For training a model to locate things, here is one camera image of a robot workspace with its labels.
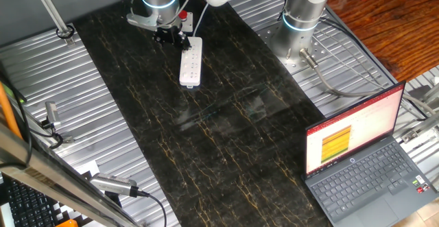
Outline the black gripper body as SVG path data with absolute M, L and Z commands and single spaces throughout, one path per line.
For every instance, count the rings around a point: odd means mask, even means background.
M 153 40 L 161 45 L 170 43 L 173 46 L 181 46 L 180 41 L 185 39 L 186 34 L 179 27 L 158 28 L 153 34 Z

